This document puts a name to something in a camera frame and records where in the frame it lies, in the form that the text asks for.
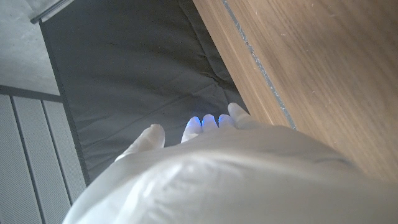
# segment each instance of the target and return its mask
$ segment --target wooden desk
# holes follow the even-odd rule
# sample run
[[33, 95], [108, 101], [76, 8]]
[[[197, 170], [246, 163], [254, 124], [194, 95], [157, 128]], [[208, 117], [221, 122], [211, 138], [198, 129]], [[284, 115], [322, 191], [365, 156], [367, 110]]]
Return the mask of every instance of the wooden desk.
[[397, 1], [194, 3], [254, 117], [398, 182]]

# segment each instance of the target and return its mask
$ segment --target gray fabric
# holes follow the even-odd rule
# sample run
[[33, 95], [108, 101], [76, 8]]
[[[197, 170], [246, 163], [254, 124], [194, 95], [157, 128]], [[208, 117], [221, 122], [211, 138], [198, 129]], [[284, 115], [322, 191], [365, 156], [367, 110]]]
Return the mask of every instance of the gray fabric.
[[0, 95], [0, 223], [42, 223], [10, 97]]
[[70, 133], [67, 117], [61, 103], [44, 101], [44, 110], [49, 119], [49, 126], [58, 152], [60, 166], [65, 177], [65, 185], [74, 202], [86, 189], [80, 163]]
[[70, 202], [41, 101], [13, 99], [44, 220], [47, 224], [61, 223]]
[[91, 181], [151, 124], [172, 146], [244, 106], [192, 1], [74, 1], [41, 26]]

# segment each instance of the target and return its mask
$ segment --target white garment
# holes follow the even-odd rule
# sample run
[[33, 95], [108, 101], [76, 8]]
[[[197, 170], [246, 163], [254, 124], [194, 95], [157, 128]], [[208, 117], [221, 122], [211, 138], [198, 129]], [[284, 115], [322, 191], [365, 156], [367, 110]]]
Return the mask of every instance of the white garment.
[[298, 131], [236, 110], [220, 128], [200, 129], [191, 119], [184, 136], [192, 138], [164, 149], [163, 129], [151, 126], [86, 189], [64, 223], [396, 222], [395, 185], [368, 179]]

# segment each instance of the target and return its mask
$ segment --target hand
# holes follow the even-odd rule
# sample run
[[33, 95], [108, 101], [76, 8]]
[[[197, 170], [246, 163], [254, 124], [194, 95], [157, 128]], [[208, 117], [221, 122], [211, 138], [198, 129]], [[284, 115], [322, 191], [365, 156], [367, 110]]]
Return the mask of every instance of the hand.
[[[217, 131], [217, 129], [257, 129], [269, 128], [270, 125], [261, 124], [255, 121], [249, 114], [247, 114], [242, 107], [236, 103], [228, 105], [229, 115], [222, 114], [218, 118], [218, 126], [211, 114], [205, 115], [202, 122], [199, 118], [194, 116], [187, 123], [181, 143], [189, 141], [200, 134], [210, 131]], [[148, 151], [151, 149], [159, 149], [164, 147], [165, 133], [163, 127], [159, 124], [153, 124], [145, 129], [142, 134], [120, 155], [115, 161], [124, 156], [136, 152]]]

